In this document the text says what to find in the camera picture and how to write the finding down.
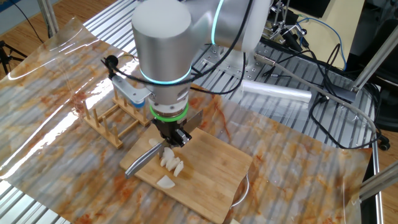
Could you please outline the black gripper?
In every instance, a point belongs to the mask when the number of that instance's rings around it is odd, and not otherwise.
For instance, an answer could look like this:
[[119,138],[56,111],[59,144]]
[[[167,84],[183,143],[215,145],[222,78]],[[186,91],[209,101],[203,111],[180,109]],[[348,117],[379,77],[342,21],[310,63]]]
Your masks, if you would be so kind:
[[164,146],[184,147],[184,145],[186,145],[186,143],[192,138],[183,127],[187,123],[186,119],[181,120],[181,122],[166,122],[159,119],[153,119],[152,123],[159,130],[160,136],[163,139],[162,145]]

